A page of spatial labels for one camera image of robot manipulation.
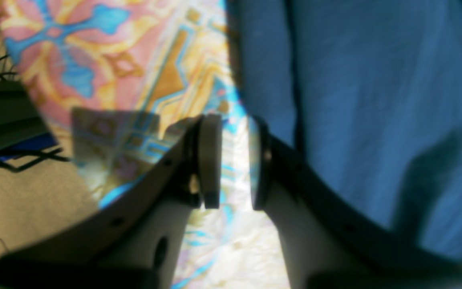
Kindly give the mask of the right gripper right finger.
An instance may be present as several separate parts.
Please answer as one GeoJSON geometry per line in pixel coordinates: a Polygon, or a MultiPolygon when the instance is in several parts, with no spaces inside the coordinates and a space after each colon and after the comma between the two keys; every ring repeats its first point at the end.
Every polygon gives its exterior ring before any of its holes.
{"type": "Polygon", "coordinates": [[[249,118],[251,203],[277,229],[292,289],[462,289],[462,266],[380,228],[249,118]]]}

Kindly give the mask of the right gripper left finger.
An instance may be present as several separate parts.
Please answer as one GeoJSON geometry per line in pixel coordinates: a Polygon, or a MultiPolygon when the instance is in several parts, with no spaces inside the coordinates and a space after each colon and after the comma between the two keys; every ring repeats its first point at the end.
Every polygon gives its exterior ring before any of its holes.
{"type": "Polygon", "coordinates": [[[217,209],[223,121],[208,114],[110,205],[0,257],[0,289],[167,289],[191,212],[217,209]]]}

